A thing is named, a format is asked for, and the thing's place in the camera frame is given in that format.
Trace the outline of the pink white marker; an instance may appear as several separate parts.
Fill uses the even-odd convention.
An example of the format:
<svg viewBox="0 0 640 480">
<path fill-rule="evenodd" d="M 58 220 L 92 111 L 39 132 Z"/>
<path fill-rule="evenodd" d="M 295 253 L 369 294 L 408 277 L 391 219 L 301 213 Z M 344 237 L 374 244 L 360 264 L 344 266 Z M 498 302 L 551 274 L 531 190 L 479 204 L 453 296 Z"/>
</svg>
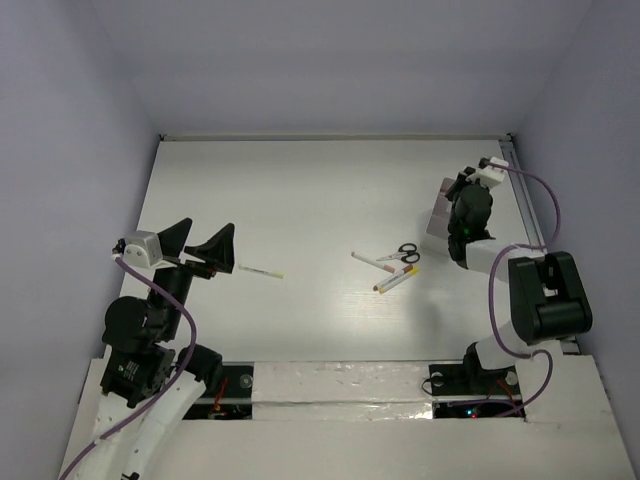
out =
<svg viewBox="0 0 640 480">
<path fill-rule="evenodd" d="M 387 265 L 385 263 L 382 263 L 381 261 L 368 258 L 367 256 L 362 255 L 360 253 L 357 253 L 355 251 L 351 252 L 351 257 L 353 257 L 354 259 L 356 259 L 358 261 L 366 263 L 366 264 L 368 264 L 370 266 L 378 268 L 380 270 L 384 270 L 384 271 L 389 272 L 389 273 L 395 273 L 396 272 L 396 269 L 394 267 L 392 267 L 390 265 Z"/>
</svg>

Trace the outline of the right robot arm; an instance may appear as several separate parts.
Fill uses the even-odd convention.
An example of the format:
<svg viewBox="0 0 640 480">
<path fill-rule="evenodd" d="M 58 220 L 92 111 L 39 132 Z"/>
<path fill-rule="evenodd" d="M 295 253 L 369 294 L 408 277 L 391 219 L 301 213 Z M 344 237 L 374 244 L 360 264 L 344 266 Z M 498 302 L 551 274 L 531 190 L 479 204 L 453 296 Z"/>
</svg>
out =
<svg viewBox="0 0 640 480">
<path fill-rule="evenodd" d="M 459 380 L 479 394 L 519 360 L 544 358 L 546 343 L 588 332 L 593 314 L 575 260 L 547 246 L 503 243 L 488 230 L 492 191 L 514 169 L 496 157 L 483 158 L 458 174 L 445 197 L 451 260 L 488 276 L 489 337 L 467 348 Z"/>
</svg>

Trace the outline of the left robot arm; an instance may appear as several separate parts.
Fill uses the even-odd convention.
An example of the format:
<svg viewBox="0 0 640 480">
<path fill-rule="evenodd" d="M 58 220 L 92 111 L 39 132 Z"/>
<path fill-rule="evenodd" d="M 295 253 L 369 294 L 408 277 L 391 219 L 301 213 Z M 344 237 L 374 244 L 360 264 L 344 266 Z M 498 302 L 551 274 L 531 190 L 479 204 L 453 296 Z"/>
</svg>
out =
<svg viewBox="0 0 640 480">
<path fill-rule="evenodd" d="M 159 233 L 138 230 L 112 250 L 115 263 L 148 294 L 121 296 L 106 310 L 102 341 L 111 353 L 95 438 L 77 479 L 144 478 L 195 401 L 226 389 L 222 356 L 197 344 L 186 300 L 194 279 L 232 273 L 235 226 L 189 246 L 191 226 L 185 218 Z"/>
</svg>

